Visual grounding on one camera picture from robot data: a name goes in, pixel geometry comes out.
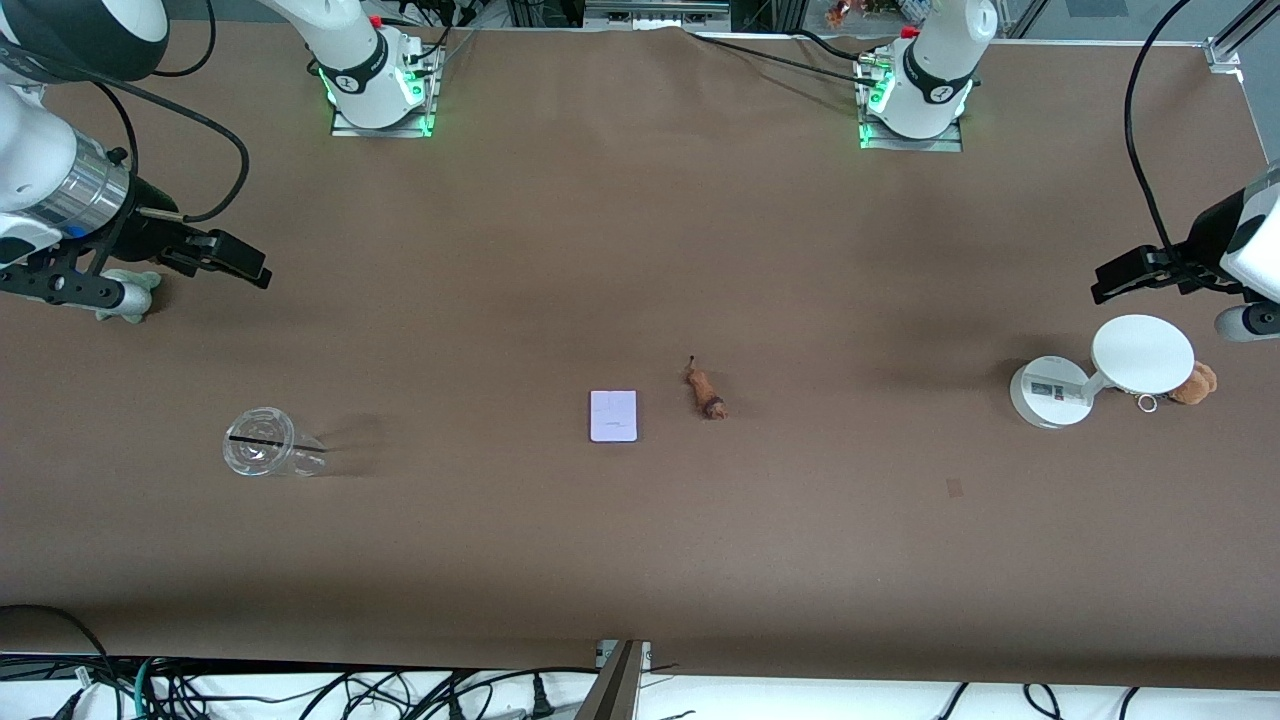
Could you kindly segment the brown lion statue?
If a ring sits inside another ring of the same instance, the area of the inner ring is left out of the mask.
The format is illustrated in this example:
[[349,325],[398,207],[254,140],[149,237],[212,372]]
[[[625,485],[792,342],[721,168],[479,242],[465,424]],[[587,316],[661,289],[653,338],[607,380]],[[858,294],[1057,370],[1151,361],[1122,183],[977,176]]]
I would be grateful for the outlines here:
[[730,416],[726,402],[717,393],[710,377],[700,369],[694,355],[689,357],[684,369],[684,382],[692,392],[692,401],[700,418],[718,421]]

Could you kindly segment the green plush toy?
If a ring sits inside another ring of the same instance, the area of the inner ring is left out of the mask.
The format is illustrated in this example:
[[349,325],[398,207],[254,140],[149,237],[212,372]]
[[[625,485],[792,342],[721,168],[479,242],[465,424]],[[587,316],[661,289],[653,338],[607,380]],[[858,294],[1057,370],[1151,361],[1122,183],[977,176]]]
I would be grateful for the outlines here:
[[157,272],[131,272],[127,269],[106,269],[102,278],[115,281],[123,288],[123,300],[109,309],[95,309],[97,320],[119,316],[131,324],[140,324],[152,305],[152,293],[163,283]]

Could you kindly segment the clear plastic cup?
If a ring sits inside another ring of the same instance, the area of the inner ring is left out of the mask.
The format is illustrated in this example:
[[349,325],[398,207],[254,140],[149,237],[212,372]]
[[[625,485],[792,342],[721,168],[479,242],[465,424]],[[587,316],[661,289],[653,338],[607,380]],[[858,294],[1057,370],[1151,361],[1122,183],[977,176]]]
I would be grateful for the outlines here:
[[225,465],[242,477],[320,477],[328,448],[278,407],[242,413],[223,436]]

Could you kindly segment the white rectangular card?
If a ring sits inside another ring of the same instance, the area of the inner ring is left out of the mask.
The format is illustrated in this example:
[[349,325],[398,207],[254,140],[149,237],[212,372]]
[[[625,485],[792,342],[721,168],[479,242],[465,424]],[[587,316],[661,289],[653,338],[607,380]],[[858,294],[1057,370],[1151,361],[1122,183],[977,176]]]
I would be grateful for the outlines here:
[[639,441],[636,389],[593,389],[589,393],[589,439],[598,445]]

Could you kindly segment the silver metal box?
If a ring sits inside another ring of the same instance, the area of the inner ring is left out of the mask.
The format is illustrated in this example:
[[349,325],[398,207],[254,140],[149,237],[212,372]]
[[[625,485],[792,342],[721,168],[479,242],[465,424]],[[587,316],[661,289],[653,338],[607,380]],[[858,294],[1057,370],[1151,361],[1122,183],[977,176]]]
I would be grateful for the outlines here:
[[730,0],[584,0],[584,29],[731,32]]

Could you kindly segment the brown teddy bear keychain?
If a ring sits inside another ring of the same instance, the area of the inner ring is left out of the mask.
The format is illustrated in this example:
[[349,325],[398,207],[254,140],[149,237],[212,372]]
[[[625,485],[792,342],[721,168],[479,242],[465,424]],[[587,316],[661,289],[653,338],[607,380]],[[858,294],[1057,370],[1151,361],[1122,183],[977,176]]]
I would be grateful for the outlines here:
[[1202,361],[1194,361],[1190,375],[1179,387],[1161,395],[1138,395],[1135,405],[1143,413],[1155,413],[1162,401],[1194,406],[1203,402],[1217,388],[1219,378],[1215,370]]

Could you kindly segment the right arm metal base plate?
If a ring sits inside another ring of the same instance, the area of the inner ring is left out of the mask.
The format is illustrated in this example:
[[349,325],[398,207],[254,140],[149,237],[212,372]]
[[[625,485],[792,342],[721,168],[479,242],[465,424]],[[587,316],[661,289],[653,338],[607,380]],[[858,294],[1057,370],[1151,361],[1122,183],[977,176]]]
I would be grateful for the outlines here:
[[434,133],[444,49],[384,27],[372,55],[358,65],[321,65],[333,105],[332,133],[351,137],[429,138]]

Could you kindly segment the aluminium frame profile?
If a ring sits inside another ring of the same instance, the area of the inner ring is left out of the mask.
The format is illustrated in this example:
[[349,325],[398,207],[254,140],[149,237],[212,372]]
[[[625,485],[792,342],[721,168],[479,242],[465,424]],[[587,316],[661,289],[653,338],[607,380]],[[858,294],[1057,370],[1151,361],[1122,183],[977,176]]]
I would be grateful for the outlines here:
[[1204,56],[1215,74],[1240,69],[1239,51],[1272,20],[1280,18],[1280,0],[1249,0],[1216,35],[1204,41]]

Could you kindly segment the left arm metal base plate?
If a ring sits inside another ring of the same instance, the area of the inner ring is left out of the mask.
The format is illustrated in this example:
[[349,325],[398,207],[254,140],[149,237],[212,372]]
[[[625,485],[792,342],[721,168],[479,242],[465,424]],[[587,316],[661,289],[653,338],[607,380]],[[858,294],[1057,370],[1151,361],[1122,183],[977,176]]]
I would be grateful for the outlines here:
[[957,115],[937,136],[913,138],[892,129],[882,111],[904,83],[891,69],[891,53],[886,47],[860,53],[852,60],[856,79],[870,79],[870,86],[855,91],[858,102],[858,142],[861,149],[900,150],[918,152],[961,152],[963,132]]

